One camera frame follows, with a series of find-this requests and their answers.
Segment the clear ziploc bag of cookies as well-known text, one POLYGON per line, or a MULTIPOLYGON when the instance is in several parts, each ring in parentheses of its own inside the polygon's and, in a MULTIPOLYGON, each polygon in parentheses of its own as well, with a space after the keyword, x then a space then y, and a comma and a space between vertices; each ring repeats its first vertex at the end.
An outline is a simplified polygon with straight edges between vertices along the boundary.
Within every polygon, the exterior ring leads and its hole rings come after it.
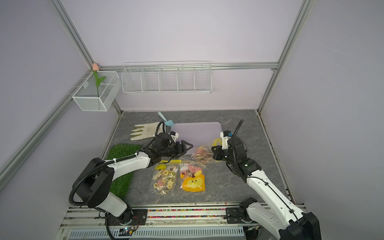
POLYGON ((215 160, 213 158, 212 147, 217 147, 222 145, 222 140, 217 138, 210 143, 204 144, 198 148, 196 148, 192 154, 193 161, 196 161, 200 164, 213 164, 220 163, 221 161, 215 160))

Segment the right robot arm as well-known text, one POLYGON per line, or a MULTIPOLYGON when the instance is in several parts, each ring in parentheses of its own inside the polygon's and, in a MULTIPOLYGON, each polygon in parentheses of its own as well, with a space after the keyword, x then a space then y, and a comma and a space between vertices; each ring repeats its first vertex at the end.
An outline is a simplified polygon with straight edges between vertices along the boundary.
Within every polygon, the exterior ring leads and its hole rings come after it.
POLYGON ((263 207, 256 199, 241 202, 241 219, 255 221, 278 240, 320 240, 321 229, 318 218, 305 213, 290 201, 267 177, 261 166, 247 156, 247 148, 238 137, 242 126, 240 120, 235 131, 221 132, 222 145, 212 147, 213 158, 224 161, 229 170, 240 177, 269 206, 263 207))

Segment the ziploc bag with yellow toy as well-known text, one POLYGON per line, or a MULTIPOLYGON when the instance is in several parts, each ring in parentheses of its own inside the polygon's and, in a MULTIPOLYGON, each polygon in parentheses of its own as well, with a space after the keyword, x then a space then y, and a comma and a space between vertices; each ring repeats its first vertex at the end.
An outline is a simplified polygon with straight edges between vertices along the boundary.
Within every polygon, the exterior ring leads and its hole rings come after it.
POLYGON ((198 193, 206 191, 203 166, 196 162, 181 163, 179 168, 180 188, 185 192, 198 193))

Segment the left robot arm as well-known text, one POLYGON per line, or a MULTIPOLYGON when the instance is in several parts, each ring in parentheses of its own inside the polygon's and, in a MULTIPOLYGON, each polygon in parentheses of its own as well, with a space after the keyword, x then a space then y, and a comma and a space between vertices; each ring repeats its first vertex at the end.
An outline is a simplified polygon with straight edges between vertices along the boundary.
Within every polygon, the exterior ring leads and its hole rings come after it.
POLYGON ((87 206, 112 215, 121 224, 132 221, 132 208, 111 192, 112 182, 126 174, 158 164, 162 158, 177 159, 193 148, 193 144, 178 140, 178 133, 167 132, 161 121, 150 142, 136 153, 118 159, 92 159, 74 182, 69 194, 72 206, 87 206))

